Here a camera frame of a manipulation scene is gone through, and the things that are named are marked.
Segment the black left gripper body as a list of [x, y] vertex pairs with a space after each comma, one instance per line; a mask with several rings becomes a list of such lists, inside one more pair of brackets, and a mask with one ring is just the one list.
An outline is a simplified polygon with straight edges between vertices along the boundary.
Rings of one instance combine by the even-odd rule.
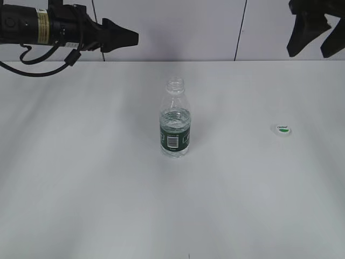
[[101, 25], [91, 19], [87, 6], [48, 1], [47, 13], [50, 23], [49, 45], [74, 44], [77, 48], [82, 41], [81, 51], [95, 51], [101, 48], [102, 44], [97, 39]]

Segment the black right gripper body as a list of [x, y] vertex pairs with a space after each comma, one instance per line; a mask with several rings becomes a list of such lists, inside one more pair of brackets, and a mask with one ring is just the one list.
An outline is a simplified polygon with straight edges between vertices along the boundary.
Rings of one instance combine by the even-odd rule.
[[344, 18], [344, 0], [291, 0], [288, 6], [293, 15], [311, 12]]

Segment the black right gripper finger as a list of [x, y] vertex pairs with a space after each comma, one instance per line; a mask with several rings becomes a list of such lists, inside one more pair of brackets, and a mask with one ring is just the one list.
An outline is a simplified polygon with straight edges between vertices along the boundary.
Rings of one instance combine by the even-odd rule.
[[303, 11], [296, 15], [294, 28], [287, 44], [290, 57], [297, 56], [309, 43], [318, 38], [331, 26], [322, 13]]
[[341, 18], [321, 45], [321, 52], [324, 58], [329, 58], [344, 49], [344, 18]]

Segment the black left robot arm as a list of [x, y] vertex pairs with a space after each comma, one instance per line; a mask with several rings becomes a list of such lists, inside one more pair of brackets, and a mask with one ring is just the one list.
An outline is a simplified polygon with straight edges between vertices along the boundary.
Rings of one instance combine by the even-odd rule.
[[1, 4], [1, 43], [31, 44], [109, 53], [137, 46], [139, 34], [104, 18], [93, 21], [84, 5], [49, 1], [47, 9]]

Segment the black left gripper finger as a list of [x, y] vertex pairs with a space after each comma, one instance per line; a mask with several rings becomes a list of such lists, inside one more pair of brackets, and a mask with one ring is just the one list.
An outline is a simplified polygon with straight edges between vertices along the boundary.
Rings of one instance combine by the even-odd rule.
[[99, 43], [101, 52], [109, 53], [123, 47], [137, 46], [139, 34], [103, 18], [102, 29], [99, 31]]

